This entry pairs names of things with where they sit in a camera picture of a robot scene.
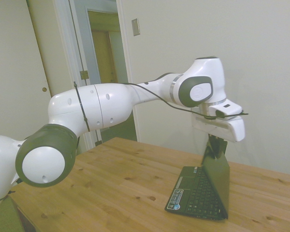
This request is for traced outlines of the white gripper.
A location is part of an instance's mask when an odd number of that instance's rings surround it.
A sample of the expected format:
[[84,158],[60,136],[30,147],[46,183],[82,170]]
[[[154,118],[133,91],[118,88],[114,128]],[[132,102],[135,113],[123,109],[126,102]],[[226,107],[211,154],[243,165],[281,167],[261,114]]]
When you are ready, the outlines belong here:
[[211,149],[217,148],[217,159],[225,156],[227,141],[239,142],[245,138],[245,125],[243,119],[238,115],[242,107],[228,99],[213,103],[202,103],[193,108],[198,114],[192,115],[194,128],[208,133],[208,142]]

